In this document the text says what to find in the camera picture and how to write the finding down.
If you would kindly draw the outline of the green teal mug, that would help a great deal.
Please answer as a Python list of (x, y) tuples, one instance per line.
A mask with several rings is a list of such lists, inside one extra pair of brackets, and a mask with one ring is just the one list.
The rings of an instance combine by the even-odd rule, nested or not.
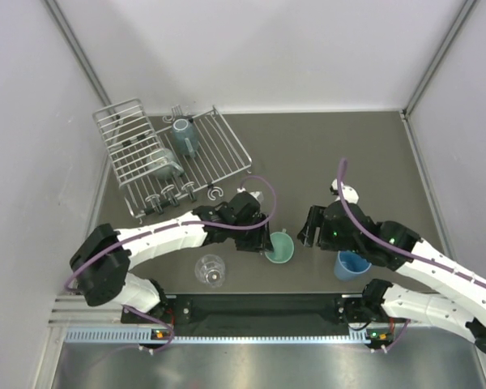
[(295, 245), (285, 229), (271, 234), (271, 244), (272, 251), (265, 253), (271, 263), (284, 264), (292, 258)]

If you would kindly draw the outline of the grey round ceramic cup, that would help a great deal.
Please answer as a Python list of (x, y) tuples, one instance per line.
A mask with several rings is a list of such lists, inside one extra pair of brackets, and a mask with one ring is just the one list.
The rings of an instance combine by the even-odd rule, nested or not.
[(166, 147), (159, 148), (150, 154), (145, 162), (150, 174), (160, 180), (180, 177), (185, 173), (175, 154)]

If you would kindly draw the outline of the blue-grey ceramic mug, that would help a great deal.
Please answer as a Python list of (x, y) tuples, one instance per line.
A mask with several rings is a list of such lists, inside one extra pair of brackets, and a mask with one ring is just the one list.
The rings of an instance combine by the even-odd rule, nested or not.
[(191, 120), (178, 118), (172, 124), (172, 136), (177, 151), (190, 158), (198, 154), (199, 140), (194, 124)]

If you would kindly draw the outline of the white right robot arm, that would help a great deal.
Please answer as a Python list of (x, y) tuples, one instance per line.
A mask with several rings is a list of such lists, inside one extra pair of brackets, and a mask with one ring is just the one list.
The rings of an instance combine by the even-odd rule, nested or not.
[(306, 247), (351, 251), (431, 288), (425, 295), (385, 280), (372, 280), (361, 309), (371, 321), (405, 318), (461, 336), (486, 354), (486, 279), (435, 249), (398, 222), (376, 222), (356, 204), (312, 206), (297, 234)]

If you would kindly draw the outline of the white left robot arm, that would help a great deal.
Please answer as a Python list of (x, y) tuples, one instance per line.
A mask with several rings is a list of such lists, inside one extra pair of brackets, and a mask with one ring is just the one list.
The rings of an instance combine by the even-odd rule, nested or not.
[(136, 309), (150, 322), (160, 321), (168, 298), (156, 280), (132, 274), (138, 265), (164, 254), (232, 240), (239, 251), (272, 249), (262, 192), (240, 189), (228, 202), (199, 206), (164, 222), (133, 229), (101, 224), (70, 260), (77, 291), (90, 307), (116, 303)]

